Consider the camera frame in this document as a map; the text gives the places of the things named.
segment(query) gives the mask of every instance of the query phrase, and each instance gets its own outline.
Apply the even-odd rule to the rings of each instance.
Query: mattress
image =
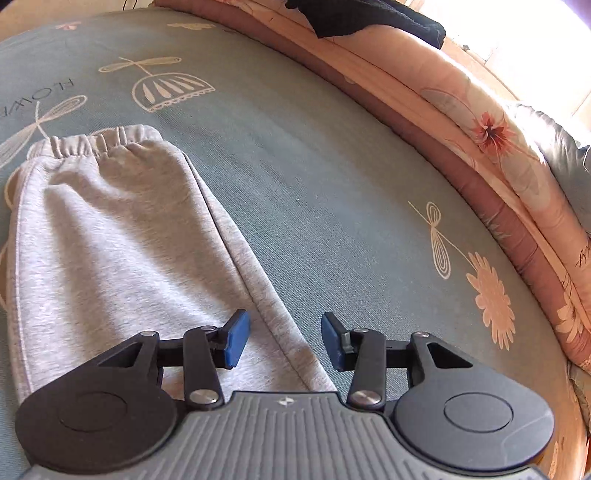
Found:
[[[44,137],[151,125],[233,217],[339,390],[351,377],[330,367],[323,312],[390,339],[429,331],[540,393],[556,417],[540,467],[581,471],[567,360],[485,226],[494,219],[339,89],[230,28],[158,8],[21,34],[0,44],[0,65],[2,184]],[[9,216],[3,203],[2,240]],[[25,463],[0,335],[0,469],[13,478]],[[390,398],[406,387],[405,372],[389,372]]]

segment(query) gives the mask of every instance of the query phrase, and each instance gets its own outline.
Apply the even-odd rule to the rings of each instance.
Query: floor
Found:
[[[147,7],[151,0],[14,0],[0,12],[0,41],[49,23]]]

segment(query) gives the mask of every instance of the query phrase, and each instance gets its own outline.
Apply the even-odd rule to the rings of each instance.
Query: peach flower print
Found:
[[[556,311],[562,322],[554,328],[557,332],[568,333],[569,336],[566,339],[566,343],[570,343],[576,338],[578,333],[583,332],[583,322],[579,312],[574,308],[573,302],[566,292],[564,292],[564,302],[566,305]]]
[[[476,270],[476,277],[467,273],[466,278],[479,293],[476,296],[476,305],[483,310],[482,321],[486,327],[491,327],[492,341],[498,343],[501,349],[508,350],[515,333],[515,314],[510,307],[511,300],[505,294],[505,286],[488,260],[478,252],[476,256],[471,253],[468,256]]]
[[[80,25],[82,22],[70,22],[70,23],[64,23],[62,25],[58,25],[56,27],[56,29],[60,29],[60,30],[75,30],[78,28],[78,25]]]
[[[470,130],[476,135],[475,142],[485,154],[501,158],[511,152],[510,139],[515,133],[509,129],[505,118],[497,121],[489,112],[484,112],[480,121],[474,120],[474,125]]]

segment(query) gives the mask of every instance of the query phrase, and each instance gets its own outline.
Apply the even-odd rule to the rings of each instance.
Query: gray pants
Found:
[[[7,247],[19,400],[142,330],[179,338],[238,308],[252,332],[233,390],[334,390],[246,240],[189,159],[151,127],[33,145]],[[178,370],[163,387],[182,398]]]

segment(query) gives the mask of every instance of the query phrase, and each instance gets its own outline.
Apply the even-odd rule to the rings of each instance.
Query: black cloth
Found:
[[[287,0],[302,12],[318,38],[351,35],[368,25],[390,25],[441,48],[443,25],[395,0]]]

